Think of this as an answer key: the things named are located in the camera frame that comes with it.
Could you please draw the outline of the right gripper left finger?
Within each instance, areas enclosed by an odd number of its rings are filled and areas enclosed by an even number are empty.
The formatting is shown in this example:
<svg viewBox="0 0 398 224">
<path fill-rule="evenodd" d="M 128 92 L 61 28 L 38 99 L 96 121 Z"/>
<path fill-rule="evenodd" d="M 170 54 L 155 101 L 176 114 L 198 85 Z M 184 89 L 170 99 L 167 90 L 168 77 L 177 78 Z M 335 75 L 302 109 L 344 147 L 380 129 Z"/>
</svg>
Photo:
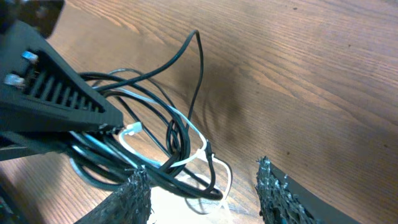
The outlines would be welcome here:
<svg viewBox="0 0 398 224">
<path fill-rule="evenodd" d="M 76 224 L 146 224 L 151 215 L 147 171 L 133 172 L 127 181 Z"/>
</svg>

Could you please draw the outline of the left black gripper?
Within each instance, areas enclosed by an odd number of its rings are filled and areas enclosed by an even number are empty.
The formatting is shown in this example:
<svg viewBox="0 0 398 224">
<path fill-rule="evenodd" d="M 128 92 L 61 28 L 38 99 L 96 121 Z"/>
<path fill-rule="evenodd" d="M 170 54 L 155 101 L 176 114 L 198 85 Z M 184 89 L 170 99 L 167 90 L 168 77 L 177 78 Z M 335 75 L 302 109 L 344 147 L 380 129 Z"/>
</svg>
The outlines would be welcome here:
<svg viewBox="0 0 398 224">
<path fill-rule="evenodd" d="M 64 5 L 65 0 L 1 0 L 1 131 L 122 128 L 122 112 L 45 40 Z"/>
</svg>

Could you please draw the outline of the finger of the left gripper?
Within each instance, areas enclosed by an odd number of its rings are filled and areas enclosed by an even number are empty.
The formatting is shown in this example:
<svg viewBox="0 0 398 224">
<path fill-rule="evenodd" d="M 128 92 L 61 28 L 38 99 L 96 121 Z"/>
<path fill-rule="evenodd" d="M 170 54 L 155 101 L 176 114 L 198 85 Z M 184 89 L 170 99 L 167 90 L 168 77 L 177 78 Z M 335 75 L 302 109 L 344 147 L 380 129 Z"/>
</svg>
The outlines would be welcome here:
<svg viewBox="0 0 398 224">
<path fill-rule="evenodd" d="M 15 133 L 1 131 L 1 161 L 49 152 L 76 157 L 72 138 L 65 133 Z"/>
</svg>

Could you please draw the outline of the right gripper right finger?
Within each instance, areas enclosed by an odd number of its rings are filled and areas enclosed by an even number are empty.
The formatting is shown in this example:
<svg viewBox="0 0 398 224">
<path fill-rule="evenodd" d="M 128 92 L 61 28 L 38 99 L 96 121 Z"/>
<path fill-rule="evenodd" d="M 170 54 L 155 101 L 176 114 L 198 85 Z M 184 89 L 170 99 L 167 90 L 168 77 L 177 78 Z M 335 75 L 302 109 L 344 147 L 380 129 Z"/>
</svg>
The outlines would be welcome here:
<svg viewBox="0 0 398 224">
<path fill-rule="evenodd" d="M 327 204 L 286 173 L 268 157 L 258 161 L 255 189 L 264 223 L 327 224 L 356 223 L 350 216 Z"/>
</svg>

